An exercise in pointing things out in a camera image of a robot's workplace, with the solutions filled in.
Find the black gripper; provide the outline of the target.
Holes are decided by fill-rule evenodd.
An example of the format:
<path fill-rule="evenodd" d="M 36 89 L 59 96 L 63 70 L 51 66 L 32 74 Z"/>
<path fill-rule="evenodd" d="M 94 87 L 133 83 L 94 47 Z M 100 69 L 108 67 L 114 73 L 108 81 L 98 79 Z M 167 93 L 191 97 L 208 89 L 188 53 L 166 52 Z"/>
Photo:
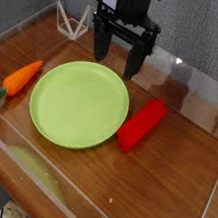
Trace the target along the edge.
<path fill-rule="evenodd" d="M 94 57 L 103 60 L 110 49 L 111 38 L 116 35 L 129 44 L 133 44 L 127 56 L 123 80 L 131 80 L 139 72 L 146 58 L 147 50 L 153 49 L 160 26 L 148 14 L 134 17 L 117 10 L 116 0 L 97 0 L 97 9 L 93 13 Z"/>

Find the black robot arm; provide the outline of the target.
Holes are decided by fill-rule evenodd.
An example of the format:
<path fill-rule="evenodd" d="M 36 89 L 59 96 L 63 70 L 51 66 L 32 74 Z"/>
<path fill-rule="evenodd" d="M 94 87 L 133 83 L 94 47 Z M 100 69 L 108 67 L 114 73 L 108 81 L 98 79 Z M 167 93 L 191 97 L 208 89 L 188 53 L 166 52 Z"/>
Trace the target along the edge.
<path fill-rule="evenodd" d="M 114 35 L 129 43 L 132 48 L 123 79 L 131 80 L 152 54 L 161 30 L 148 16 L 150 0 L 97 0 L 97 6 L 93 13 L 94 57 L 99 61 L 106 58 Z"/>

